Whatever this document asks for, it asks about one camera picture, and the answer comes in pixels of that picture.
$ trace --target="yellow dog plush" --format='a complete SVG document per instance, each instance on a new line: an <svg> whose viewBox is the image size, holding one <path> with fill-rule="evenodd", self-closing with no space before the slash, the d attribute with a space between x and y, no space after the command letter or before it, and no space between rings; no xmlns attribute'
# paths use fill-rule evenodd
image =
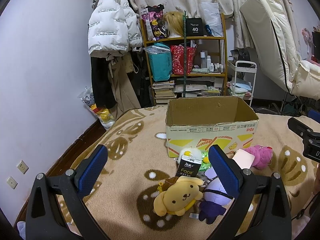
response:
<svg viewBox="0 0 320 240"><path fill-rule="evenodd" d="M187 176L167 179L159 187L160 194L155 198L153 207L156 214L163 217L165 214L182 216L191 208L196 200L203 197L199 191L203 180Z"/></svg>

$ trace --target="bookshelf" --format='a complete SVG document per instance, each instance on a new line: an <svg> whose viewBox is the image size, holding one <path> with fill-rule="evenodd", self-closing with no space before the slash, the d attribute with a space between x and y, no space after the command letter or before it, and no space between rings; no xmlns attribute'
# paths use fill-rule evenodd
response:
<svg viewBox="0 0 320 240"><path fill-rule="evenodd" d="M219 63L224 65L224 72L223 73L190 73L187 74L187 77L203 77L203 76L211 76L211 77L223 77L223 89L222 89L222 94L225 96L227 92L227 61L228 61L228 54L227 54L227 35L226 35L226 23L224 19L224 14L221 13L221 23L222 23L222 29L223 29L223 37L211 37L211 36L195 36L195 37L187 37L187 40L212 40L212 41L217 41L219 43L219 52L213 53L213 55L219 57ZM144 47L146 48L147 46L152 45L155 42L165 42L169 43L171 41L183 41L183 37L176 37L176 38L167 38L167 39L160 39L158 41L148 41L148 36L147 36L147 30L146 26L143 22L142 19L140 19L140 25L141 25L141 34L142 34L142 39L143 39L143 44ZM152 91L152 98L153 98L153 103L156 105L156 100L155 100L155 91L152 88L152 85L154 83L153 76L152 76L152 71L150 68L150 63L149 63L149 57L148 53L145 51L146 57L147 57L147 65L148 65L148 71L149 71L149 78L150 78L150 84L151 84L151 91ZM183 77L183 75L171 75L172 78L178 78L178 77Z"/></svg>

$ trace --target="person's hand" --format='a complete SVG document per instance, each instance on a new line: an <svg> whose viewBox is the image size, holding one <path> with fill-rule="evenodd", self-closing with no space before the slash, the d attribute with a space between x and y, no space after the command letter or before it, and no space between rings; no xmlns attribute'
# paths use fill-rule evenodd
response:
<svg viewBox="0 0 320 240"><path fill-rule="evenodd" d="M316 195L319 191L320 191L320 165L318 166L318 169L317 169L315 186L313 188L313 194Z"/></svg>

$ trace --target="wall outlet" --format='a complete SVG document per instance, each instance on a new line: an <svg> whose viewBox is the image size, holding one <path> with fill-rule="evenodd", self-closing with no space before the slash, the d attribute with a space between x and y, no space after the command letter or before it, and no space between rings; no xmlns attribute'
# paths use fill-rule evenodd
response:
<svg viewBox="0 0 320 240"><path fill-rule="evenodd" d="M7 179L7 183L9 184L10 187L12 187L13 189L16 188L16 186L18 185L18 183L13 179L13 177L9 177Z"/></svg>
<svg viewBox="0 0 320 240"><path fill-rule="evenodd" d="M29 169L29 167L24 163L23 160L21 160L21 162L18 164L17 168L23 173L25 174L27 172L27 170Z"/></svg>

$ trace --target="blanket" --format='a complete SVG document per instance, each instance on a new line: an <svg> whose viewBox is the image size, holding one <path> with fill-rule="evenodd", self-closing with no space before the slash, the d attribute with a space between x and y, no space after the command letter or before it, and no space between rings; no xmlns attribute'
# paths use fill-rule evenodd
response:
<svg viewBox="0 0 320 240"><path fill-rule="evenodd" d="M207 239L222 219L220 216L212 225L207 225L189 218L189 213L199 212L196 205L182 217L155 214L153 201L159 194L158 184L174 176L177 168L176 161L167 153L166 109L166 106L154 106L127 112L71 166L76 168L98 144L108 148L108 161L90 195L83 201L113 240ZM273 157L268 168L263 171L252 168L252 171L266 176L275 171L281 174L294 216L310 197L317 163L303 157L302 139L288 129L288 116L258 116L260 120L252 145L272 147ZM305 116L298 119L320 132L319 123ZM258 199L259 196L255 196L252 200L239 233L247 230ZM59 196L59 203L66 221L73 223L62 196Z"/></svg>

